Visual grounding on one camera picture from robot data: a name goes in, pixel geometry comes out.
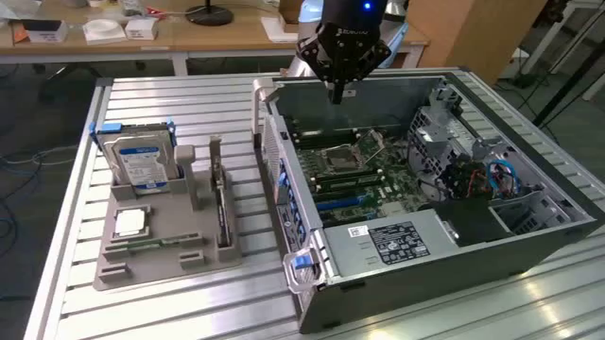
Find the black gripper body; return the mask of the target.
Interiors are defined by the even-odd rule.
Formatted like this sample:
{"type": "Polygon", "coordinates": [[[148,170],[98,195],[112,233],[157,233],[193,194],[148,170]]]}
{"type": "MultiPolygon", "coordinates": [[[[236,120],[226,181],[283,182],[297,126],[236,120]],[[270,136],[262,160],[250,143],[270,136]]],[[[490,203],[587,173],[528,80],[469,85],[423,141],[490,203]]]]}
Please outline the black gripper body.
{"type": "MultiPolygon", "coordinates": [[[[355,40],[380,39],[384,1],[324,1],[319,30],[336,30],[337,47],[355,40]]],[[[337,50],[335,53],[337,71],[337,50]]]]}

